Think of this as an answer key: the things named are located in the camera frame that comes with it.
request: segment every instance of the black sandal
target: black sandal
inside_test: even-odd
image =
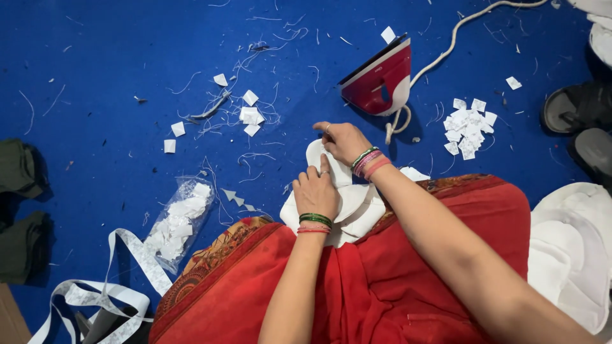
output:
[[[590,81],[555,91],[544,103],[540,122],[555,133],[612,129],[612,84]]]
[[[587,129],[567,145],[572,159],[612,195],[612,136],[601,129]]]

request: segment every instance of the red clothes iron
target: red clothes iron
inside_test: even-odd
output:
[[[400,110],[410,95],[410,39],[402,42],[404,38],[406,34],[342,79],[342,97],[374,116],[388,116]],[[383,99],[383,86],[388,100]]]

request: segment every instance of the clear plastic bag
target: clear plastic bag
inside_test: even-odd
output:
[[[179,188],[157,217],[149,236],[144,240],[147,250],[159,264],[172,274],[204,223],[215,198],[212,184],[202,178],[177,178]]]

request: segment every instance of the blue carpet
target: blue carpet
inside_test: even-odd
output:
[[[49,266],[26,286],[11,286],[31,331],[45,321],[49,295],[59,282],[103,280],[108,233],[126,228],[145,237],[162,210],[158,202],[166,203],[176,190],[174,177],[196,174],[204,157],[217,173],[218,187],[237,191],[248,204],[278,219],[286,197],[284,186],[306,167],[304,153],[317,138],[310,128],[316,121],[351,122],[373,144],[383,147],[397,166],[412,162],[425,174],[432,170],[437,178],[451,166],[453,157],[442,146],[446,143],[442,121],[426,126],[437,115],[435,105],[441,110],[442,102],[447,115],[453,98],[466,97],[468,103],[478,98],[511,127],[498,120],[495,144],[477,152],[475,160],[463,161],[459,156],[443,176],[495,174],[519,186],[532,207],[563,185],[588,180],[567,155],[567,138],[547,136],[538,120],[547,94],[591,79],[585,60],[590,25],[584,13],[566,2],[559,10],[549,3],[518,12],[503,7],[462,27],[455,51],[427,74],[428,82],[423,77],[412,88],[412,122],[387,147],[383,128],[388,119],[362,117],[344,107],[336,83],[384,47],[380,33],[387,25],[412,38],[412,74],[416,74],[449,46],[450,32],[459,20],[457,11],[469,15],[487,1],[432,0],[430,5],[427,0],[295,4],[277,0],[276,10],[274,0],[231,0],[224,7],[208,6],[225,1],[2,2],[0,138],[18,137],[38,147],[53,191],[46,201],[22,202],[17,212],[20,219],[40,209],[55,223],[51,262],[59,265]],[[285,23],[294,23],[303,14],[298,25],[288,28],[307,28],[308,34],[287,42],[281,50],[261,53],[250,63],[249,72],[240,71],[233,89],[238,96],[251,89],[262,101],[272,102],[278,83],[274,105],[280,123],[264,124],[250,140],[242,124],[224,125],[220,134],[208,132],[194,140],[202,126],[189,124],[187,135],[177,139],[176,154],[164,154],[163,140],[174,138],[169,135],[170,125],[180,120],[177,110],[181,115],[201,113],[210,99],[206,92],[219,92],[212,77],[235,75],[236,61],[249,56],[246,49],[237,52],[238,46],[247,47],[261,38],[271,47],[280,47],[285,41],[272,34],[291,37],[292,32],[283,28]],[[246,20],[252,17],[282,20]],[[376,20],[364,22],[369,18]],[[505,42],[496,41],[484,23],[491,31],[502,30],[506,38],[500,33],[495,37]],[[342,42],[340,36],[353,45]],[[320,71],[316,84],[316,70],[310,65]],[[183,93],[175,95],[167,89],[181,90],[197,71],[202,73]],[[510,76],[523,87],[511,91],[505,81]],[[43,117],[64,84],[64,92]],[[27,135],[31,110],[19,90],[35,109]],[[507,109],[494,90],[505,91]],[[134,95],[149,101],[139,105]],[[227,120],[226,114],[219,112],[211,123],[225,123],[223,119]],[[236,122],[237,116],[230,121]],[[416,136],[420,142],[412,143]],[[284,145],[264,144],[272,142]],[[483,149],[492,142],[487,138]],[[248,167],[237,163],[247,152],[269,153],[274,159],[249,159],[249,176]],[[260,172],[264,174],[259,179],[239,184]],[[238,213],[244,208],[234,203],[225,206],[234,221],[247,215]],[[151,218],[143,226],[145,212]],[[221,220],[230,221],[223,214]],[[224,229],[215,204],[193,250],[209,245]],[[154,309],[159,296],[139,268],[131,270],[134,267],[133,259],[120,247],[110,281],[146,293]],[[68,341],[64,329],[55,332],[49,342]]]

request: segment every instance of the red saree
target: red saree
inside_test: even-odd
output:
[[[520,190],[482,174],[419,184],[526,279],[530,213]],[[150,343],[256,343],[295,238],[280,223],[250,218],[196,252],[159,303]],[[354,244],[324,249],[312,342],[490,340],[412,248],[389,211]]]

